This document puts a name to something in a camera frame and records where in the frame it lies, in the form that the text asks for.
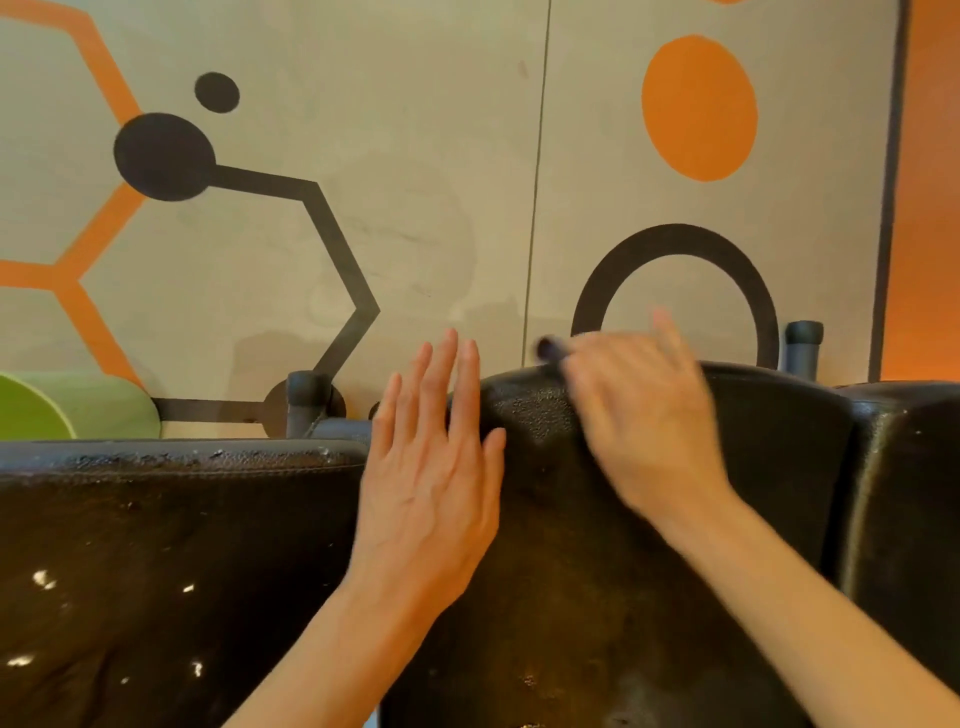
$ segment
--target bare skin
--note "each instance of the bare skin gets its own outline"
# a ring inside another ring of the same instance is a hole
[[[812,569],[727,479],[700,365],[662,312],[564,361],[620,498],[710,585],[819,728],[947,728],[960,698]],[[449,332],[394,375],[373,425],[347,577],[228,728],[359,728],[495,535],[505,435],[481,443],[479,357]]]

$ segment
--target black cushion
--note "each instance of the black cushion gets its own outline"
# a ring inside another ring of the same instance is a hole
[[[0,723],[221,725],[342,578],[365,455],[0,445]]]
[[[819,566],[850,403],[753,367],[706,370],[734,487]],[[500,532],[384,725],[804,725],[708,588],[617,500],[555,370],[487,380],[495,425],[508,430]]]
[[[960,384],[842,391],[858,449],[840,586],[960,692]]]

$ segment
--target hand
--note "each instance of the hand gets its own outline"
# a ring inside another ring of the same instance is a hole
[[[460,347],[450,427],[446,392],[457,358],[449,330],[394,374],[373,418],[345,584],[409,609],[427,627],[467,588],[499,524],[506,433],[480,443],[480,356]]]
[[[652,335],[589,333],[564,360],[590,450],[620,498],[669,541],[735,497],[703,370],[669,316]]]

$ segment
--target green bucket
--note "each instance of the green bucket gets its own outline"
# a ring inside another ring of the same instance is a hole
[[[160,436],[149,395],[96,372],[0,372],[0,440],[139,440]]]

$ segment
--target orange circle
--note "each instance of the orange circle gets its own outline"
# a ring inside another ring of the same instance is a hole
[[[756,96],[747,72],[715,40],[685,36],[650,61],[641,93],[647,133],[680,174],[715,182],[733,174],[756,139]]]

